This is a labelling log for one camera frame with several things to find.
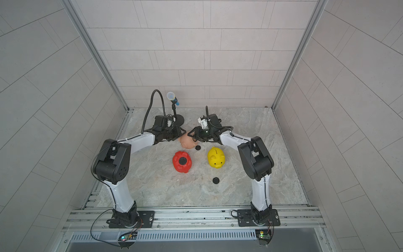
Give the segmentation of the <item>pink piggy bank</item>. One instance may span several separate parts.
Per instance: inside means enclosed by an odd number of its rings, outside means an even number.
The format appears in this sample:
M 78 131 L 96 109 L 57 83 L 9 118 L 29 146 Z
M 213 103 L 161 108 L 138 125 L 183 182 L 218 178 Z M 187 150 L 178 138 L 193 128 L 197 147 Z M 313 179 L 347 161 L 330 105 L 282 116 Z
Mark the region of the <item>pink piggy bank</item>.
M 179 138 L 179 142 L 184 149 L 193 149 L 198 145 L 198 141 L 195 141 L 191 136 L 186 134 Z

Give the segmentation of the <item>red piggy bank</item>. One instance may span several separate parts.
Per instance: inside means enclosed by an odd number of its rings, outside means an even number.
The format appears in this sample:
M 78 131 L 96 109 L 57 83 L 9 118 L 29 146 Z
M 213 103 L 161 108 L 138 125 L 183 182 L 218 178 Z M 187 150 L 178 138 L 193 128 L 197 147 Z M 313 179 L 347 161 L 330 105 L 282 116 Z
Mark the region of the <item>red piggy bank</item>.
M 179 173 L 188 173 L 192 167 L 192 159 L 187 152 L 178 151 L 172 158 L 174 169 Z

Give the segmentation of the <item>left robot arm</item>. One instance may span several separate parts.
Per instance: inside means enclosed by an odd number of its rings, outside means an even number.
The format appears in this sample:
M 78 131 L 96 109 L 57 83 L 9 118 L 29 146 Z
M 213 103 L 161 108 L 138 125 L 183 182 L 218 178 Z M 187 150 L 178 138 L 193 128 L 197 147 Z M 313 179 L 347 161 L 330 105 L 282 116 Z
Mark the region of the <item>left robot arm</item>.
M 108 139 L 94 159 L 93 176 L 109 189 L 114 207 L 107 220 L 109 228 L 132 228 L 139 222 L 137 204 L 129 192 L 126 176 L 130 168 L 131 154 L 163 141 L 174 141 L 186 133 L 181 128 L 182 115 L 158 115 L 150 129 L 123 140 Z

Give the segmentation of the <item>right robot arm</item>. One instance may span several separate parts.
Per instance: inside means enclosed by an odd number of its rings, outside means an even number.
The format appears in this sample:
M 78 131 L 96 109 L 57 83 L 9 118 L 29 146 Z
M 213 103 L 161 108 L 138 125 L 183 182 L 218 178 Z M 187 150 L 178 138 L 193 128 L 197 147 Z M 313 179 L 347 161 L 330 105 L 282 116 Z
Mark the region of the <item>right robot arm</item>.
M 279 216 L 277 210 L 272 208 L 269 189 L 275 163 L 263 140 L 258 136 L 249 138 L 234 133 L 234 127 L 222 126 L 221 119 L 215 114 L 198 118 L 198 123 L 199 126 L 187 134 L 194 141 L 219 143 L 239 152 L 243 169 L 252 182 L 250 214 L 253 222 L 279 226 Z

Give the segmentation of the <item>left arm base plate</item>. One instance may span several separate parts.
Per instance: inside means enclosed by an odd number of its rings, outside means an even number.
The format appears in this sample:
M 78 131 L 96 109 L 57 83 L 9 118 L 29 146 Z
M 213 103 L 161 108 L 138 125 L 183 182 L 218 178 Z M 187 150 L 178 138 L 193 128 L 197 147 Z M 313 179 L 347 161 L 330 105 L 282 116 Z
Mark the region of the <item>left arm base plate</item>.
M 107 220 L 109 228 L 151 228 L 154 221 L 154 211 L 132 211 L 121 213 L 113 210 L 112 218 Z

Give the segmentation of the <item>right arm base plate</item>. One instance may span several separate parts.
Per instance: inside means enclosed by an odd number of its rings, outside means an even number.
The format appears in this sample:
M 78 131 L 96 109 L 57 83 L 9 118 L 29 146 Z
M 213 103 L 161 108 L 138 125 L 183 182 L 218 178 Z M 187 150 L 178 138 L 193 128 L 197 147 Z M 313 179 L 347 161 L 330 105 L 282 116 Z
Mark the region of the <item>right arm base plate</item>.
M 279 214 L 276 209 L 267 208 L 264 211 L 255 209 L 237 210 L 238 225 L 240 227 L 253 226 L 280 226 Z

